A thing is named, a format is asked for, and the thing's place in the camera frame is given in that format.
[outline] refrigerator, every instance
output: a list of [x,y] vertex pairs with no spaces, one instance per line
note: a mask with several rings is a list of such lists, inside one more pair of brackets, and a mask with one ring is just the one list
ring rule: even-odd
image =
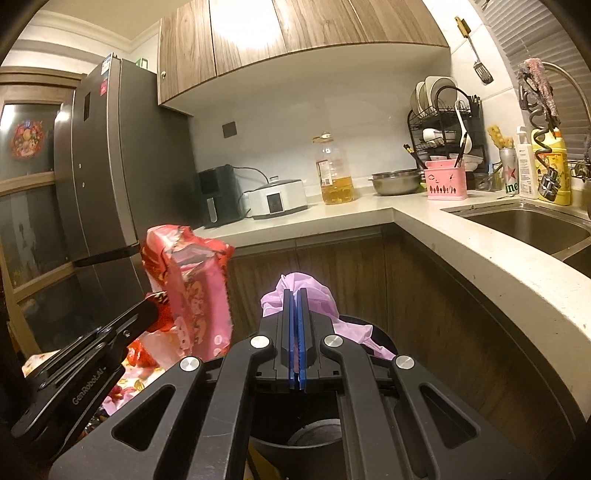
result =
[[56,122],[56,190],[70,260],[90,314],[110,322],[151,291],[148,228],[200,225],[189,119],[158,106],[156,75],[114,55]]

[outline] silver screw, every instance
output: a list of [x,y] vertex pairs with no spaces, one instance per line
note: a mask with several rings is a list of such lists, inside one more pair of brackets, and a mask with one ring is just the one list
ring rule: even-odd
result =
[[327,335],[324,337],[324,343],[327,346],[338,347],[343,344],[343,338],[338,335]]
[[269,343],[270,340],[264,335],[257,335],[251,338],[251,345],[254,348],[265,348]]
[[181,360],[181,370],[185,370],[186,372],[192,372],[199,368],[199,358],[195,358],[194,356],[186,356]]
[[410,370],[414,367],[414,360],[408,355],[398,355],[396,357],[396,366],[402,370]]

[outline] stainless steel sink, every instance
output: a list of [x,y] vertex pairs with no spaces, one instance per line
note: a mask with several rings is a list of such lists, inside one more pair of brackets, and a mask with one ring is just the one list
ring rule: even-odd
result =
[[526,200],[447,212],[531,245],[591,278],[591,222]]

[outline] white countertop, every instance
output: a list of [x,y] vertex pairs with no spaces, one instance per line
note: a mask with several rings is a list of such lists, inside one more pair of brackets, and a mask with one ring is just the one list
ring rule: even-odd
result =
[[244,219],[195,233],[245,247],[394,222],[472,282],[526,334],[589,418],[591,279],[523,242],[443,211],[515,200],[499,200],[501,192],[469,194],[462,202],[427,200],[426,193],[367,194],[343,205],[316,203],[292,215]]

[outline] slotted turner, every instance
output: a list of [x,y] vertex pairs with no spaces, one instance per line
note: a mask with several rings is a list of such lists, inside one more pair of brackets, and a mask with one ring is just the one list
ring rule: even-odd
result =
[[476,62],[474,63],[474,71],[478,75],[478,78],[480,78],[482,83],[484,83],[485,85],[492,83],[494,81],[494,78],[492,77],[492,75],[488,71],[488,69],[484,66],[484,64],[481,62],[480,57],[478,56],[478,52],[474,48],[474,44],[472,43],[472,39],[470,38],[470,32],[472,32],[472,30],[470,29],[470,27],[468,27],[466,20],[464,20],[463,18],[456,17],[456,23],[457,23],[457,27],[460,29],[460,32],[462,33],[462,36],[464,36],[464,38],[468,39],[468,42],[470,43],[472,51],[474,52],[474,55],[476,55]]

